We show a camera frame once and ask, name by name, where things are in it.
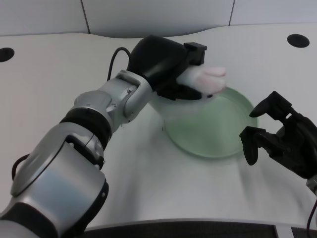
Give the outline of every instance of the black circular hole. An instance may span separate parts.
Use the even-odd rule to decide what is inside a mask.
[[[6,62],[14,56],[14,50],[11,48],[0,49],[0,62]]]
[[[299,34],[293,34],[288,36],[287,41],[290,45],[297,48],[305,48],[309,46],[309,39]]]

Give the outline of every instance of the white table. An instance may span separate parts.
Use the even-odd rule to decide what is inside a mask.
[[[295,33],[311,44],[289,45],[286,38]],[[225,66],[228,86],[254,105],[276,90],[317,123],[317,24],[220,27],[171,39],[207,45],[206,64]],[[10,199],[14,161],[59,123],[76,96],[105,82],[116,48],[132,50],[138,41],[88,34],[0,38],[0,48],[15,50],[0,63],[0,210]],[[126,65],[119,53],[113,74]],[[281,124],[263,116],[260,127],[276,132]],[[117,131],[105,156],[109,196],[90,227],[178,218],[303,226],[316,199],[304,179],[263,150],[252,167],[242,155],[213,160],[181,151],[149,105]]]

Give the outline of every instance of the black cable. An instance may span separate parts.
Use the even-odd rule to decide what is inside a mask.
[[[316,210],[316,207],[317,207],[317,200],[313,206],[313,209],[311,211],[311,214],[309,215],[309,218],[308,218],[308,221],[307,221],[307,226],[306,226],[306,233],[307,233],[307,237],[310,238],[311,237],[311,234],[310,234],[310,225],[311,225],[311,221],[312,221],[312,218],[313,218],[313,215],[315,213],[315,210]]]
[[[109,66],[109,72],[108,72],[108,78],[107,78],[107,81],[110,80],[111,78],[111,72],[112,72],[112,67],[113,67],[113,62],[114,62],[114,59],[115,57],[117,56],[118,52],[119,51],[125,51],[127,53],[127,55],[129,56],[129,60],[130,60],[130,52],[128,51],[127,48],[124,48],[124,47],[119,47],[118,49],[115,50],[115,52],[113,53],[113,56],[111,58],[111,61],[110,61],[110,66]]]
[[[29,155],[30,155],[30,154],[25,155],[25,156],[22,156],[20,159],[18,159],[17,161],[15,161],[15,163],[14,163],[13,166],[12,166],[12,171],[11,171],[12,180],[14,180],[15,173],[16,173],[16,168],[18,167],[18,165],[19,165],[22,161],[26,160]]]

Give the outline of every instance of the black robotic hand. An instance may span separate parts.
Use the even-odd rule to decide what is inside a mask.
[[[150,35],[133,49],[127,70],[145,78],[159,96],[175,100],[201,99],[201,93],[176,83],[176,78],[189,65],[204,63],[207,46],[197,43],[180,44]]]
[[[250,113],[256,118],[268,114],[283,123],[276,133],[265,129],[246,127],[240,134],[243,151],[249,165],[258,160],[258,148],[263,147],[269,156],[304,179],[317,173],[317,127],[297,113],[277,92],[271,93]]]

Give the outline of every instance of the white wall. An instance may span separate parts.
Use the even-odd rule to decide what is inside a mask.
[[[91,33],[186,35],[229,25],[233,0],[83,0]]]
[[[0,36],[87,33],[80,0],[0,0]]]
[[[82,1],[91,33],[110,37],[183,35],[230,20],[231,25],[317,22],[317,0]],[[0,36],[68,32],[88,33],[81,0],[0,0]]]
[[[317,0],[236,0],[231,25],[317,22]]]

